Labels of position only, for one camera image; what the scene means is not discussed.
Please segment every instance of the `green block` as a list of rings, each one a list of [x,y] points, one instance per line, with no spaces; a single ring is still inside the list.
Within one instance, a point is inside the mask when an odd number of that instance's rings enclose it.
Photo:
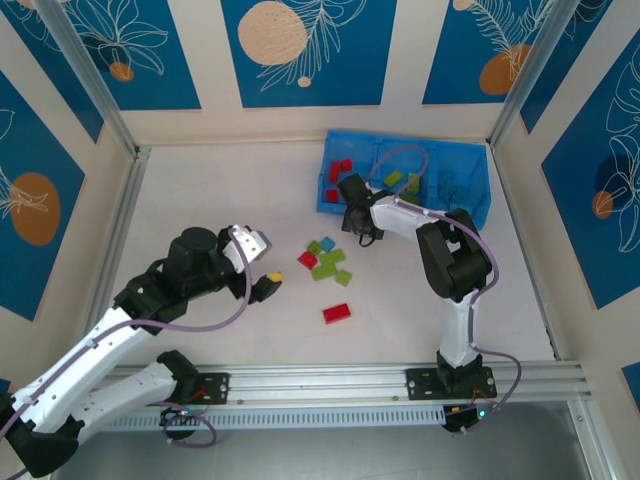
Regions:
[[[322,265],[321,267],[316,267],[313,270],[311,270],[311,276],[316,282],[318,280],[322,280],[323,278],[332,277],[337,273],[338,273],[338,269],[333,263],[329,265]]]
[[[333,265],[334,263],[342,262],[345,258],[346,257],[344,256],[344,252],[341,248],[318,256],[320,265]]]
[[[352,277],[353,275],[351,275],[351,273],[347,272],[346,270],[340,270],[338,272],[338,275],[336,275],[336,282],[338,282],[343,287],[346,287],[347,285],[349,285]]]
[[[413,180],[415,177],[418,177],[418,175],[416,175],[415,173],[410,173],[409,182],[411,182],[411,180]],[[417,195],[418,193],[420,193],[420,177],[418,177],[414,183],[409,183],[407,192],[411,195]]]
[[[319,242],[316,242],[314,240],[307,247],[307,252],[312,253],[312,254],[317,256],[320,252],[322,252],[322,245],[320,245]]]
[[[401,193],[400,198],[405,202],[413,203],[414,205],[420,205],[420,200],[418,200],[413,195],[407,195],[406,193]]]
[[[402,177],[404,177],[404,173],[400,172],[399,170],[394,170],[389,175],[384,177],[384,180],[382,181],[387,187],[393,187],[396,183],[402,180]]]

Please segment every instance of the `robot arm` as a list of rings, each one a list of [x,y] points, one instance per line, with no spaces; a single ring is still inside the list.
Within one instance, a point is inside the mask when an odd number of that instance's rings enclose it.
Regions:
[[[198,375],[179,352],[166,352],[156,362],[107,388],[92,391],[124,356],[153,339],[160,328],[123,326],[99,342],[93,339],[108,329],[133,319],[170,323],[182,316],[189,300],[228,287],[236,298],[246,291],[246,276],[235,236],[243,255],[251,262],[271,245],[249,227],[229,227],[219,235],[203,228],[189,228],[173,240],[166,259],[154,262],[132,279],[115,297],[100,322],[44,375],[16,392],[0,396],[0,427],[28,405],[11,426],[6,438],[35,477],[63,465],[102,426],[150,403],[181,401],[195,389]],[[280,286],[268,276],[251,288],[249,303],[263,301]],[[38,398],[34,392],[85,347],[91,347]]]
[[[403,202],[391,192],[374,192],[358,175],[345,178],[338,188],[347,204],[342,230],[359,235],[361,245],[381,240],[385,231],[418,243],[427,281],[445,299],[448,309],[438,352],[438,378],[452,398],[468,391],[473,377],[482,374],[482,357],[469,343],[469,306],[473,295],[486,285],[492,267],[473,238],[442,218],[477,233],[471,216],[462,209],[433,212]],[[364,238],[369,239],[368,244],[362,243]]]

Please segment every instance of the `red block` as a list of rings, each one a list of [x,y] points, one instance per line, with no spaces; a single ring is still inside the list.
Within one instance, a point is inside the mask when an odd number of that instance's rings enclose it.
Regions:
[[[327,190],[327,202],[329,203],[338,203],[340,200],[340,196],[338,195],[338,190],[335,188],[330,188]]]
[[[346,303],[327,308],[326,310],[323,310],[322,313],[324,314],[324,321],[327,325],[330,323],[338,322],[340,320],[344,320],[345,318],[349,318],[351,316],[349,305],[347,305]]]
[[[350,158],[346,158],[340,162],[340,170],[343,172],[350,172],[353,169],[353,161]]]
[[[298,257],[298,261],[311,270],[318,263],[318,259],[311,252],[304,252],[300,257]]]
[[[331,169],[329,170],[329,182],[334,185],[340,180],[340,162],[331,162]]]

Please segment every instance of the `white table surface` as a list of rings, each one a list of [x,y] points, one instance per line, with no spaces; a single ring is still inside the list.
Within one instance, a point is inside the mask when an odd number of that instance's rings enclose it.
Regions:
[[[114,294],[166,256],[171,240],[191,226],[218,232],[238,223],[262,230],[273,250],[253,264],[254,278],[284,274],[280,290],[250,306],[231,326],[210,334],[161,332],[123,364],[146,364],[178,349],[194,364],[301,365],[435,361],[443,301],[429,287],[417,243],[386,234],[370,248],[340,231],[342,218],[316,213],[322,142],[155,147],[133,215]],[[538,309],[502,187],[490,158],[492,206],[480,232],[501,280],[482,299],[476,339],[481,347],[521,360],[551,360]],[[344,288],[314,282],[296,259],[313,239],[333,238],[353,273]],[[322,310],[346,302],[352,317],[326,325]],[[185,325],[208,325],[237,306],[224,290],[190,303]]]

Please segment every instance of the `blue plastic bin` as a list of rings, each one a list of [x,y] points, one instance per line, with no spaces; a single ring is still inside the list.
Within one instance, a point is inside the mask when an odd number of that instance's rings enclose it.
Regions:
[[[353,170],[341,171],[340,180],[354,173],[366,179],[385,153],[403,145],[420,146],[429,154],[427,171],[420,178],[420,191],[415,195],[420,205],[444,211],[464,208],[471,214],[475,225],[482,228],[491,206],[485,146],[424,138],[329,130],[322,169],[318,176],[316,210],[337,215],[343,215],[346,210],[341,197],[338,203],[327,201],[326,192],[329,189],[337,189],[336,185],[329,182],[329,171],[333,162],[347,158],[353,161]],[[371,186],[397,191],[409,180],[410,173],[418,173],[422,169],[423,162],[424,157],[416,150],[400,151],[380,165],[371,178]],[[383,179],[395,170],[402,172],[404,176],[389,188],[383,183]]]

